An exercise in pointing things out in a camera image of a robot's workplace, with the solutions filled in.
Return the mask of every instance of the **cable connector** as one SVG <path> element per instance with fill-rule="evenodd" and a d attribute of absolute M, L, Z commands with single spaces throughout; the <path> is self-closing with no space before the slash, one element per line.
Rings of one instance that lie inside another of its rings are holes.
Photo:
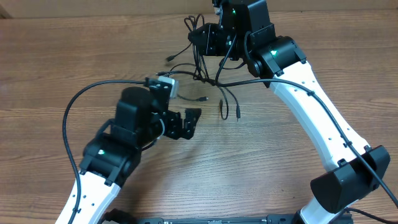
<path fill-rule="evenodd" d="M 170 55 L 166 58 L 166 61 L 171 62 L 172 60 L 175 59 L 175 55 Z"/>
<path fill-rule="evenodd" d="M 308 96 L 314 96 L 315 95 L 315 91 L 311 91 L 307 93 Z"/>
<path fill-rule="evenodd" d="M 156 73 L 157 76 L 164 76 L 166 74 L 168 74 L 169 72 L 158 72 Z"/>
<path fill-rule="evenodd" d="M 208 101 L 209 98 L 207 96 L 203 96 L 203 97 L 197 98 L 196 100 L 199 101 L 199 102 L 204 102 L 204 101 Z"/>
<path fill-rule="evenodd" d="M 238 122 L 240 118 L 241 118 L 241 107 L 239 105 L 236 105 L 236 119 Z"/>

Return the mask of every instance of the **black cable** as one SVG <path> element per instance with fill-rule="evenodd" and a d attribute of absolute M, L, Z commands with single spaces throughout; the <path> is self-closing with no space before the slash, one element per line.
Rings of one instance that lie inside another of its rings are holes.
<path fill-rule="evenodd" d="M 195 45 L 192 47 L 192 52 L 193 52 L 193 60 L 195 61 L 195 71 L 194 71 L 194 73 L 196 74 L 196 72 L 198 72 L 198 77 L 193 77 L 193 79 L 194 80 L 201 80 L 201 79 L 203 79 L 203 76 L 201 75 L 202 70 L 201 70 L 200 62 L 198 60 L 198 56 L 199 55 L 198 55 L 197 48 L 196 48 Z"/>
<path fill-rule="evenodd" d="M 192 63 L 180 63 L 180 64 L 178 64 L 178 65 L 174 65 L 171 69 L 170 69 L 170 72 L 172 71 L 172 70 L 174 70 L 175 68 L 177 68 L 177 67 L 179 67 L 179 66 L 182 66 L 182 65 L 191 65 L 191 66 L 196 66 L 196 65 L 194 65 L 194 64 L 192 64 Z"/>
<path fill-rule="evenodd" d="M 65 149 L 67 150 L 67 154 L 70 160 L 70 164 L 72 165 L 73 172 L 75 173 L 75 178 L 76 178 L 76 186 L 77 186 L 77 197 L 76 197 L 76 204 L 75 207 L 73 208 L 72 215 L 69 219 L 68 224 L 72 224 L 73 220 L 75 219 L 76 213 L 79 208 L 80 204 L 80 196 L 81 196 L 81 182 L 80 182 L 80 176 L 79 172 L 76 166 L 75 161 L 73 160 L 73 155 L 72 152 L 70 151 L 69 148 L 69 143 L 68 143 L 68 138 L 67 138 L 67 118 L 68 118 L 68 113 L 70 108 L 72 107 L 72 104 L 75 102 L 75 100 L 83 94 L 85 91 L 89 90 L 90 88 L 93 88 L 98 85 L 103 85 L 103 84 L 108 84 L 108 83 L 132 83 L 132 84 L 144 84 L 144 82 L 139 82 L 139 81 L 133 81 L 133 80 L 106 80 L 106 81 L 101 81 L 101 82 L 96 82 L 91 85 L 88 85 L 84 87 L 82 90 L 80 90 L 69 102 L 65 113 L 63 114 L 63 120 L 62 120 L 62 137 L 63 137 L 63 143 L 65 144 Z"/>
<path fill-rule="evenodd" d="M 388 188 L 388 186 L 384 183 L 384 181 L 376 174 L 376 172 L 373 170 L 373 168 L 362 158 L 360 153 L 354 148 L 353 143 L 347 138 L 346 134 L 343 132 L 342 128 L 338 124 L 337 120 L 333 116 L 333 114 L 330 112 L 326 104 L 319 98 L 318 95 L 315 94 L 315 92 L 309 90 L 307 87 L 300 85 L 295 82 L 291 82 L 288 80 L 279 80 L 279 79 L 271 79 L 271 78 L 266 78 L 266 79 L 259 79 L 259 80 L 246 80 L 246 81 L 240 81 L 240 82 L 234 82 L 234 83 L 227 83 L 227 84 L 220 84 L 218 86 L 222 87 L 230 87 L 230 86 L 238 86 L 238 85 L 245 85 L 245 84 L 250 84 L 250 83 L 272 83 L 272 82 L 278 82 L 278 83 L 285 83 L 289 84 L 292 86 L 296 86 L 304 91 L 307 92 L 309 96 L 313 96 L 315 100 L 318 101 L 318 103 L 322 106 L 322 108 L 325 110 L 329 118 L 331 119 L 332 123 L 335 125 L 337 131 L 340 133 L 341 137 L 343 138 L 344 142 L 346 145 L 349 147 L 349 149 L 354 153 L 354 155 L 361 161 L 361 163 L 365 166 L 365 168 L 371 173 L 371 175 L 377 180 L 377 182 L 381 185 L 381 187 L 386 191 L 388 196 L 391 198 L 391 200 L 394 202 L 396 207 L 398 208 L 398 200 L 394 196 L 394 194 L 391 192 L 391 190 Z"/>
<path fill-rule="evenodd" d="M 192 43 L 189 43 L 189 45 L 187 47 L 185 47 L 182 51 L 180 51 L 179 53 L 175 54 L 175 55 L 170 55 L 166 58 L 166 61 L 171 62 L 175 57 L 179 56 L 180 54 L 182 54 L 182 52 L 186 51 L 189 47 L 191 47 Z"/>
<path fill-rule="evenodd" d="M 236 36 L 237 36 L 237 34 L 235 34 L 234 39 L 232 40 L 231 46 L 229 47 L 229 49 L 228 49 L 228 51 L 227 51 L 227 53 L 226 53 L 226 55 L 225 55 L 225 57 L 224 57 L 223 63 L 221 63 L 221 66 L 218 68 L 218 71 L 217 71 L 217 74 L 216 74 L 216 78 L 215 78 L 215 80 L 216 80 L 216 85 L 217 85 L 217 83 L 218 83 L 218 77 L 220 76 L 220 73 L 221 73 L 221 71 L 222 71 L 222 69 L 223 69 L 223 67 L 224 67 L 224 65 L 225 65 L 225 62 L 226 62 L 227 59 L 229 58 L 229 55 L 230 55 L 230 53 L 231 53 L 231 51 L 232 51 L 233 46 L 235 46 L 235 43 L 236 43 Z"/>
<path fill-rule="evenodd" d="M 244 35 L 244 40 L 243 40 L 244 54 L 245 54 L 247 60 L 251 60 L 251 57 L 248 52 L 248 38 L 249 38 L 250 33 L 251 33 L 250 31 L 247 31 Z"/>
<path fill-rule="evenodd" d="M 245 66 L 246 62 L 242 62 L 240 65 L 238 65 L 235 68 L 223 68 L 224 70 L 235 70 L 235 69 L 240 69 L 241 67 Z"/>
<path fill-rule="evenodd" d="M 203 16 L 203 14 L 200 14 L 200 13 L 197 16 L 197 24 L 196 25 L 198 25 L 199 17 L 201 17 L 201 19 L 202 19 L 202 25 L 205 25 L 205 17 Z"/>
<path fill-rule="evenodd" d="M 207 96 L 199 97 L 199 98 L 197 98 L 197 99 L 189 99 L 189 98 L 186 98 L 186 97 L 184 97 L 184 96 L 182 96 L 182 95 L 179 95 L 179 94 L 177 94 L 177 96 L 178 96 L 179 98 L 183 99 L 183 100 L 193 101 L 193 102 L 203 102 L 203 101 L 209 100 L 209 98 L 208 98 Z"/>
<path fill-rule="evenodd" d="M 152 146 L 156 144 L 156 141 L 157 141 L 156 139 L 153 140 L 149 145 L 143 147 L 141 151 L 144 152 L 145 150 L 150 149 Z"/>
<path fill-rule="evenodd" d="M 180 71 L 180 70 L 176 70 L 176 71 L 171 71 L 171 72 L 158 72 L 157 75 L 158 76 L 165 76 L 165 77 L 169 77 L 171 75 L 175 75 L 175 74 L 187 74 L 187 75 L 192 75 L 192 76 L 197 76 L 197 74 L 193 73 L 193 72 L 188 72 L 188 71 Z"/>
<path fill-rule="evenodd" d="M 192 29 L 188 25 L 187 20 L 189 20 L 191 22 L 191 24 L 194 24 L 195 22 L 192 21 L 192 19 L 191 19 L 192 17 L 193 17 L 193 20 L 195 20 L 195 16 L 188 16 L 187 18 L 184 19 L 184 23 L 185 23 L 186 27 L 188 27 L 189 32 L 192 32 Z"/>
<path fill-rule="evenodd" d="M 366 217 L 368 217 L 368 218 L 372 218 L 372 219 L 374 219 L 374 220 L 376 220 L 376 221 L 379 221 L 379 222 L 381 222 L 381 223 L 398 224 L 398 222 L 385 220 L 385 219 L 383 219 L 383 218 L 377 217 L 377 216 L 375 216 L 375 215 L 369 214 L 369 213 L 367 213 L 367 212 L 364 212 L 364 211 L 359 210 L 359 209 L 356 209 L 356 208 L 345 208 L 344 210 L 347 211 L 347 212 L 356 212 L 356 213 L 359 213 L 359 214 L 361 214 L 361 215 L 364 215 L 364 216 L 366 216 Z"/>
<path fill-rule="evenodd" d="M 228 115 L 229 115 L 229 105 L 228 105 L 228 99 L 225 95 L 224 90 L 218 86 L 218 89 L 222 92 L 223 96 L 224 96 L 224 100 L 225 100 L 225 105 L 226 105 L 226 115 L 225 118 L 223 117 L 223 100 L 220 100 L 219 103 L 219 107 L 220 107 L 220 114 L 221 114 L 221 119 L 223 119 L 224 121 L 228 119 Z"/>
<path fill-rule="evenodd" d="M 226 91 L 228 91 L 229 94 L 231 94 L 231 96 L 234 98 L 235 103 L 236 103 L 236 119 L 239 121 L 239 119 L 241 118 L 241 108 L 239 106 L 239 102 L 238 99 L 236 99 L 236 96 L 232 93 L 231 90 L 229 90 L 229 88 L 224 87 L 224 89 Z"/>
<path fill-rule="evenodd" d="M 205 69 L 205 76 L 206 76 L 206 78 L 210 78 L 210 77 L 209 77 L 209 73 L 207 72 L 207 67 L 206 67 L 205 59 L 203 58 L 203 55 L 200 55 L 200 57 L 201 57 L 201 61 L 202 61 L 202 63 L 203 63 L 203 68 Z"/>

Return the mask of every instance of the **wire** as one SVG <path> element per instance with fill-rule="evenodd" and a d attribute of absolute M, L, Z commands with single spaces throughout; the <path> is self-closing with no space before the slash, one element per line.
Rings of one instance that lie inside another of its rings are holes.
<path fill-rule="evenodd" d="M 72 165 L 73 172 L 75 174 L 76 178 L 76 187 L 77 187 L 77 197 L 76 197 L 76 204 L 75 207 L 73 208 L 72 215 L 69 219 L 68 224 L 72 224 L 73 220 L 75 219 L 76 213 L 78 212 L 79 204 L 80 204 L 80 196 L 81 196 L 81 182 L 80 182 L 80 176 L 79 172 L 76 166 L 75 161 L 73 160 L 73 155 L 72 152 L 70 151 L 69 148 L 69 143 L 68 143 L 68 138 L 67 138 L 67 118 L 68 118 L 68 113 L 70 108 L 72 107 L 72 104 L 75 102 L 75 100 L 83 94 L 85 91 L 89 90 L 90 88 L 93 88 L 95 86 L 103 85 L 103 84 L 108 84 L 108 83 L 132 83 L 132 84 L 144 84 L 144 82 L 139 82 L 139 81 L 133 81 L 133 80 L 106 80 L 106 81 L 101 81 L 101 82 L 96 82 L 93 84 L 90 84 L 86 87 L 84 87 L 82 90 L 80 90 L 76 95 L 70 100 L 67 108 L 65 109 L 65 113 L 63 114 L 63 120 L 62 120 L 62 137 L 63 137 L 63 143 L 65 144 L 65 149 L 67 150 L 67 154 L 70 160 L 70 164 Z"/>
<path fill-rule="evenodd" d="M 224 100 L 225 100 L 225 105 L 226 105 L 226 115 L 225 118 L 223 116 L 223 100 L 220 100 L 219 103 L 219 107 L 220 107 L 220 114 L 221 114 L 221 119 L 223 119 L 224 121 L 228 119 L 228 115 L 229 115 L 229 105 L 228 105 L 228 99 L 225 95 L 224 90 L 221 87 L 218 87 L 218 89 L 222 92 L 223 96 L 224 96 Z"/>
<path fill-rule="evenodd" d="M 202 18 L 202 24 L 204 25 L 205 24 L 205 17 L 202 14 L 199 14 L 196 17 L 195 16 L 188 16 L 188 17 L 186 17 L 184 19 L 184 23 L 185 23 L 186 27 L 188 28 L 188 30 L 190 32 L 192 32 L 192 31 L 197 29 L 199 18 Z M 226 59 L 228 59 L 229 54 L 231 53 L 231 49 L 233 48 L 235 42 L 236 42 L 236 35 L 234 37 L 234 41 L 231 43 L 231 47 L 228 50 L 227 56 L 224 58 L 224 64 L 225 64 Z M 185 73 L 185 74 L 192 75 L 194 80 L 201 80 L 202 82 L 205 82 L 205 80 L 210 80 L 210 77 L 209 77 L 209 74 L 208 74 L 208 70 L 207 70 L 207 67 L 206 67 L 205 59 L 204 59 L 203 55 L 199 54 L 199 51 L 196 49 L 195 45 L 192 45 L 192 53 L 193 53 L 193 60 L 194 60 L 195 64 L 192 64 L 192 63 L 181 63 L 181 64 L 178 64 L 178 65 L 175 65 L 174 67 L 172 67 L 170 69 L 170 72 L 159 72 L 157 75 L 159 75 L 159 76 L 163 75 L 163 76 L 169 77 L 170 75 L 173 75 L 173 74 L 176 74 L 176 73 Z M 243 62 L 240 66 L 238 66 L 236 68 L 225 68 L 225 69 L 226 70 L 239 69 L 239 68 L 243 67 L 245 64 L 246 63 Z M 172 72 L 176 67 L 181 66 L 181 65 L 194 66 L 195 67 L 195 71 L 193 73 L 192 72 L 184 72 L 184 71 Z M 219 103 L 221 118 L 223 120 L 226 120 L 228 118 L 228 115 L 229 115 L 228 99 L 226 97 L 225 92 L 222 90 L 222 88 L 219 88 L 219 90 L 223 94 L 223 97 L 224 97 L 224 100 L 225 100 L 225 103 L 226 103 L 226 107 L 227 107 L 226 116 L 224 118 L 223 117 L 223 107 L 222 107 L 223 101 L 221 100 L 220 103 Z M 230 91 L 227 88 L 225 88 L 225 90 L 227 90 L 228 93 L 231 94 L 231 96 L 235 99 L 235 102 L 236 102 L 236 118 L 239 120 L 239 118 L 241 117 L 239 102 L 236 99 L 235 95 L 232 93 L 232 91 Z M 205 100 L 208 100 L 207 97 L 201 97 L 201 98 L 198 98 L 198 99 L 189 99 L 189 98 L 186 98 L 186 97 L 181 96 L 181 95 L 177 95 L 177 96 L 179 98 L 183 99 L 183 100 L 188 100 L 188 101 L 205 101 Z"/>
<path fill-rule="evenodd" d="M 372 219 L 374 219 L 374 220 L 376 220 L 376 221 L 379 221 L 379 222 L 381 222 L 381 223 L 398 224 L 398 222 L 395 222 L 395 221 L 388 221 L 388 220 L 385 220 L 385 219 L 383 219 L 383 218 L 377 217 L 377 216 L 375 216 L 375 215 L 369 214 L 369 213 L 367 213 L 367 212 L 364 212 L 364 211 L 359 210 L 359 209 L 356 209 L 356 208 L 345 208 L 345 211 L 347 211 L 347 212 L 356 212 L 356 213 L 359 213 L 359 214 L 361 214 L 361 215 L 364 215 L 364 216 L 366 216 L 366 217 L 368 217 L 368 218 L 372 218 Z"/>
<path fill-rule="evenodd" d="M 179 53 L 175 54 L 175 55 L 170 55 L 166 58 L 166 61 L 171 62 L 175 57 L 179 56 L 180 54 L 182 54 L 184 51 L 186 51 L 189 47 L 191 47 L 192 43 L 190 43 L 188 45 L 188 47 L 185 47 L 182 51 L 180 51 Z"/>
<path fill-rule="evenodd" d="M 231 92 L 231 90 L 229 90 L 229 88 L 224 87 L 224 89 L 226 91 L 228 91 L 229 94 L 231 94 L 231 96 L 234 98 L 235 103 L 236 103 L 236 119 L 239 121 L 239 119 L 241 118 L 241 108 L 239 106 L 239 102 L 238 99 L 236 99 L 236 96 Z"/>
<path fill-rule="evenodd" d="M 178 96 L 179 98 L 183 99 L 183 100 L 193 101 L 193 102 L 203 102 L 203 101 L 209 100 L 209 98 L 208 98 L 207 96 L 199 97 L 199 98 L 197 98 L 197 99 L 189 99 L 189 98 L 186 98 L 186 97 L 184 97 L 184 96 L 182 96 L 182 95 L 179 95 L 179 94 L 177 94 L 177 96 Z"/>
<path fill-rule="evenodd" d="M 244 49 L 244 54 L 245 54 L 247 60 L 251 60 L 251 57 L 248 52 L 248 38 L 249 38 L 250 33 L 251 33 L 250 31 L 247 31 L 244 35 L 244 40 L 243 40 L 243 49 Z"/>
<path fill-rule="evenodd" d="M 227 59 L 228 59 L 228 57 L 229 57 L 229 55 L 230 55 L 230 53 L 232 51 L 233 46 L 235 46 L 236 36 L 237 36 L 237 34 L 235 34 L 235 37 L 232 40 L 231 46 L 229 47 L 229 49 L 228 49 L 228 51 L 227 51 L 227 53 L 226 53 L 226 55 L 224 57 L 223 63 L 221 63 L 221 66 L 218 68 L 218 71 L 217 71 L 217 74 L 216 74 L 216 79 L 215 79 L 216 80 L 216 85 L 218 83 L 218 77 L 220 76 L 220 73 L 221 73 L 221 71 L 222 71 L 222 69 L 223 69 L 223 67 L 225 65 L 225 62 L 227 61 Z"/>
<path fill-rule="evenodd" d="M 152 146 L 156 144 L 156 141 L 157 141 L 156 139 L 153 140 L 149 145 L 143 147 L 141 151 L 144 152 L 145 150 L 150 149 Z"/>
<path fill-rule="evenodd" d="M 239 66 L 235 68 L 223 68 L 224 70 L 235 70 L 235 69 L 240 69 L 241 67 L 245 66 L 246 62 L 242 62 Z"/>
<path fill-rule="evenodd" d="M 178 64 L 178 65 L 174 65 L 174 66 L 170 69 L 170 72 L 171 72 L 172 70 L 174 70 L 175 68 L 177 68 L 177 67 L 179 67 L 179 66 L 182 66 L 182 65 L 191 65 L 191 66 L 196 67 L 196 65 L 194 65 L 194 64 L 192 64 L 192 63 L 180 63 L 180 64 Z"/>

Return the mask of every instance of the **wood grain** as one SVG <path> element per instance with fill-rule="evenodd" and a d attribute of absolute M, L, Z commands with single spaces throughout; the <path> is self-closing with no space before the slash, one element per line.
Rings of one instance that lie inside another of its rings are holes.
<path fill-rule="evenodd" d="M 209 21 L 216 21 L 212 15 Z M 355 130 L 387 147 L 385 181 L 398 195 L 398 13 L 274 12 L 279 35 L 303 48 L 318 81 Z M 143 80 L 180 62 L 164 58 L 188 44 L 183 16 L 116 16 L 0 21 L 0 223 L 54 223 L 73 184 L 61 122 L 70 98 L 95 81 Z M 220 58 L 208 58 L 215 74 Z M 228 62 L 232 67 L 236 63 Z M 137 217 L 198 218 L 294 213 L 312 197 L 310 181 L 324 173 L 317 152 L 287 107 L 262 84 L 231 88 L 242 119 L 222 121 L 220 92 L 184 75 L 171 110 L 202 108 L 195 137 L 163 138 L 145 152 L 111 208 Z M 245 68 L 223 72 L 246 80 Z M 76 101 L 68 137 L 77 162 L 96 130 L 114 116 L 121 90 L 96 87 Z M 355 205 L 383 218 L 398 213 L 382 190 Z M 357 223 L 372 223 L 355 216 Z"/>
<path fill-rule="evenodd" d="M 396 9 L 398 0 L 268 0 L 270 11 Z M 214 13 L 211 0 L 0 0 L 13 18 Z"/>

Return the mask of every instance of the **black plastic cover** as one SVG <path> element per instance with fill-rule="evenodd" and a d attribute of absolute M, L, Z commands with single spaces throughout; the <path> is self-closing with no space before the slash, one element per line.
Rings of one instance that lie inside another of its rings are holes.
<path fill-rule="evenodd" d="M 390 155 L 386 148 L 378 146 L 363 154 L 362 157 L 376 171 L 376 174 L 383 178 L 390 163 Z M 311 190 L 315 198 L 330 213 L 340 212 L 378 187 L 377 180 L 358 158 L 342 163 L 341 167 L 311 181 Z"/>
<path fill-rule="evenodd" d="M 254 51 L 262 64 L 261 78 L 273 78 L 283 75 L 283 69 L 296 62 L 305 63 L 307 57 L 290 37 L 278 37 L 269 45 Z"/>
<path fill-rule="evenodd" d="M 140 218 L 135 219 L 128 213 L 120 210 L 112 210 L 104 215 L 98 222 L 115 221 L 118 224 L 298 224 L 294 223 L 293 214 L 268 215 L 265 217 L 242 217 L 242 218 L 189 218 L 189 219 L 163 219 L 163 218 Z M 353 224 L 351 214 L 344 214 L 331 224 Z"/>
<path fill-rule="evenodd" d="M 141 150 L 103 133 L 87 144 L 80 162 L 81 174 L 92 172 L 104 177 L 105 185 L 122 187 L 141 161 Z"/>

